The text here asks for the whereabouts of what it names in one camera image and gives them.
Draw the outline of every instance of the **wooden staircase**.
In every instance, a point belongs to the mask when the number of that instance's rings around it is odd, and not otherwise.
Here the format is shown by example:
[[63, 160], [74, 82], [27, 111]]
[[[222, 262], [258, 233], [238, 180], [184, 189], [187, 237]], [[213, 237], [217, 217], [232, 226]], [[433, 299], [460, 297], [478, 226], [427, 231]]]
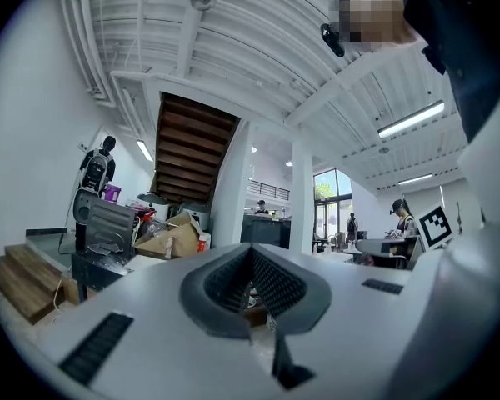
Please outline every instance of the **wooden staircase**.
[[165, 95], [151, 191], [175, 203], [211, 203], [238, 122], [237, 117], [207, 105]]
[[[24, 244], [7, 246], [6, 255], [0, 257], [0, 290], [31, 324], [53, 310], [53, 297], [59, 280], [59, 270]], [[56, 304], [63, 300], [61, 286]]]

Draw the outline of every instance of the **black railing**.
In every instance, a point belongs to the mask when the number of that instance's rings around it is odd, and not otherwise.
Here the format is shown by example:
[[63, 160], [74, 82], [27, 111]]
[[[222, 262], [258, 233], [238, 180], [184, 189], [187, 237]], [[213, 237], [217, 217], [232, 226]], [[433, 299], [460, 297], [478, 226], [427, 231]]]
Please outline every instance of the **black railing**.
[[249, 193], [261, 194], [262, 196], [280, 198], [282, 200], [289, 200], [289, 191], [283, 188], [273, 187], [266, 183], [260, 183], [248, 180], [247, 191]]

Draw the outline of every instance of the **column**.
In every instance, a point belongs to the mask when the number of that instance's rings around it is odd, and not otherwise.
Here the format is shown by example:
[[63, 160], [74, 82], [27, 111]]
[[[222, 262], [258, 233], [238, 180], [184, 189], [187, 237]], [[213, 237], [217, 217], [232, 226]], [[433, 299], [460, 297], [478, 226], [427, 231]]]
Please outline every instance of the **column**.
[[211, 208], [213, 248], [241, 241], [254, 133], [242, 120], [222, 163]]
[[301, 141], [292, 144], [292, 222], [289, 249], [310, 254], [313, 245], [315, 202], [313, 156]]

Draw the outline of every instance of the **man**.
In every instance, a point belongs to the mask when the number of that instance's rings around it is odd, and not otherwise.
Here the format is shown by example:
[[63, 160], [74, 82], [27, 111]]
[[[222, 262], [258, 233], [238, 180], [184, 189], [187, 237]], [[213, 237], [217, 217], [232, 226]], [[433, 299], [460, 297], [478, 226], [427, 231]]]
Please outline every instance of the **man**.
[[[107, 162], [107, 173], [106, 177], [103, 182], [103, 187], [100, 188], [100, 193], [98, 194], [99, 197], [102, 197], [102, 193], [106, 185], [108, 184], [109, 181], [113, 180], [113, 176], [115, 175], [115, 168], [116, 168], [116, 163], [113, 157], [111, 156], [111, 151], [115, 148], [115, 145], [117, 145], [117, 140], [114, 137], [106, 137], [103, 141], [102, 149], [99, 149], [98, 152], [102, 154], [103, 156], [109, 158]], [[80, 171], [83, 171], [87, 168], [89, 162], [91, 159], [94, 157], [94, 150], [91, 150], [87, 153], [85, 158], [82, 161], [82, 165], [80, 166]], [[84, 177], [82, 179], [82, 184], [80, 185], [81, 187], [86, 187], [87, 186], [87, 179]], [[85, 231], [86, 231], [86, 226], [79, 224], [76, 222], [76, 250], [81, 251], [85, 249]]]
[[350, 213], [350, 218], [347, 220], [347, 240], [353, 242], [356, 240], [358, 234], [358, 220], [354, 212]]
[[339, 42], [359, 52], [425, 41], [473, 140], [500, 98], [500, 0], [333, 0], [330, 9]]
[[257, 202], [257, 204], [259, 205], [259, 210], [257, 211], [257, 213], [264, 213], [264, 214], [268, 215], [267, 204], [265, 203], [265, 201], [259, 200], [259, 202]]

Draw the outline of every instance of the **backpack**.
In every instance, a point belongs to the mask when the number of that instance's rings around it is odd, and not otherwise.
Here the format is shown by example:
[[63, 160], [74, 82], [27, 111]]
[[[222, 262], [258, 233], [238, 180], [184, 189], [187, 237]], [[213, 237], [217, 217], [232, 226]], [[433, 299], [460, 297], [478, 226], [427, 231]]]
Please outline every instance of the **backpack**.
[[100, 193], [105, 187], [109, 162], [112, 160], [113, 157], [111, 155], [104, 156], [100, 151], [94, 150], [91, 159], [85, 167], [85, 173], [83, 174], [80, 185], [83, 188], [88, 188], [96, 193]]
[[348, 220], [347, 231], [349, 233], [353, 233], [354, 231], [356, 231], [356, 224], [353, 219]]

